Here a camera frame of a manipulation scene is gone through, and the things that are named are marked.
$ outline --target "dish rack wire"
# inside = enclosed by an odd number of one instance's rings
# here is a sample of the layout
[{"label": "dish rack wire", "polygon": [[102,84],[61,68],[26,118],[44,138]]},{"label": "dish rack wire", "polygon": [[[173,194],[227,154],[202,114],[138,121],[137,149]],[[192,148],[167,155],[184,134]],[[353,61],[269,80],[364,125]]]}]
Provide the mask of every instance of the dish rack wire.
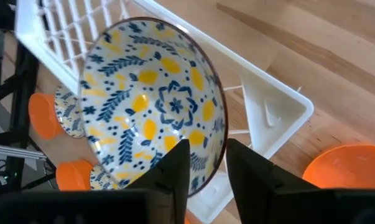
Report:
[{"label": "dish rack wire", "polygon": [[[249,129],[229,130],[229,135],[249,134],[248,147],[260,155],[270,158],[313,113],[306,97],[153,0],[18,0],[16,11],[17,38],[76,95],[83,61],[100,33],[121,19],[152,16],[176,25],[200,45],[216,49],[241,67],[241,85],[224,91],[243,89]],[[227,175],[219,173],[189,199],[188,208],[209,223],[232,198]]]}]

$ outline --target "small plate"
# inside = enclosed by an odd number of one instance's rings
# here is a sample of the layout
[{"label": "small plate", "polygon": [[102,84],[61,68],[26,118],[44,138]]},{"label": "small plate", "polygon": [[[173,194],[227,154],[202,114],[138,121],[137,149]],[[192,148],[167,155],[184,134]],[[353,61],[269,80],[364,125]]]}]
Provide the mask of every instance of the small plate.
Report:
[{"label": "small plate", "polygon": [[92,190],[116,190],[118,184],[111,180],[101,165],[97,164],[90,172],[90,189]]},{"label": "small plate", "polygon": [[85,136],[78,98],[63,85],[56,89],[55,112],[58,122],[68,135],[73,138]]},{"label": "small plate", "polygon": [[218,169],[227,110],[215,69],[186,33],[135,17],[107,29],[87,55],[80,80],[86,135],[121,188],[190,140],[189,196]]}]

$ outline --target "orange cup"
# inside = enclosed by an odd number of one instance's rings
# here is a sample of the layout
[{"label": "orange cup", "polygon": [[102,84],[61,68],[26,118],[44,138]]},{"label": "orange cup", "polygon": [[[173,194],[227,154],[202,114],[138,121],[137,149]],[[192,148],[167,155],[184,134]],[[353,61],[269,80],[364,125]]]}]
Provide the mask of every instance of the orange cup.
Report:
[{"label": "orange cup", "polygon": [[90,190],[90,172],[93,165],[80,159],[57,166],[56,181],[61,191]]},{"label": "orange cup", "polygon": [[43,139],[49,140],[64,133],[55,114],[53,95],[34,93],[28,104],[31,125]]},{"label": "orange cup", "polygon": [[375,189],[375,146],[339,146],[315,158],[303,173],[319,188]]}]

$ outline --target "dish rack frame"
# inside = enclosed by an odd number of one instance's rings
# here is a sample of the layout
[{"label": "dish rack frame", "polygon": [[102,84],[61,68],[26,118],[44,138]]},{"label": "dish rack frame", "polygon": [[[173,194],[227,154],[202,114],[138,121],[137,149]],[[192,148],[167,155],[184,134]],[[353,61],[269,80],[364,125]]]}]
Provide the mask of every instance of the dish rack frame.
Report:
[{"label": "dish rack frame", "polygon": [[[71,12],[71,22],[67,21],[65,16],[65,2],[68,2],[66,7]],[[224,91],[243,90],[249,129],[229,130],[229,134],[249,134],[251,143],[248,147],[253,147],[253,150],[266,159],[277,152],[313,113],[312,102],[298,91],[276,80],[153,0],[18,0],[16,37],[69,90],[78,95],[78,79],[81,73],[78,61],[86,59],[92,44],[85,40],[81,23],[87,21],[92,39],[97,39],[102,30],[98,30],[96,26],[95,14],[102,13],[106,27],[111,26],[117,22],[112,21],[108,8],[113,2],[119,2],[121,13],[118,20],[128,18],[127,6],[135,4],[148,15],[175,24],[194,39],[199,39],[199,44],[210,45],[241,66],[242,84],[226,87]],[[77,3],[83,3],[85,13],[80,14]],[[76,37],[70,35],[70,29],[75,30]],[[188,208],[202,222],[209,223],[232,198],[227,174],[219,173],[203,191],[189,199]],[[207,209],[206,214],[201,212],[204,209]]]}]

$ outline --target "ceramic bowl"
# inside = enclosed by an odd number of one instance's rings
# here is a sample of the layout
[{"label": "ceramic bowl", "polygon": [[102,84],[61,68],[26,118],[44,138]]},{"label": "ceramic bowl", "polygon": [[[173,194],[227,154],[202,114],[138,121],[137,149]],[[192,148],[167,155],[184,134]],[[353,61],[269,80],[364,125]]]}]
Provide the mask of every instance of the ceramic bowl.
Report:
[{"label": "ceramic bowl", "polygon": [[58,122],[68,135],[73,138],[85,136],[78,98],[63,85],[56,89],[55,112]]},{"label": "ceramic bowl", "polygon": [[118,184],[111,180],[108,173],[100,164],[93,167],[90,172],[90,189],[92,190],[116,190]]},{"label": "ceramic bowl", "polygon": [[210,181],[225,151],[228,120],[219,78],[193,39],[158,19],[126,19],[96,40],[84,66],[86,135],[120,187],[186,138],[189,196]]}]

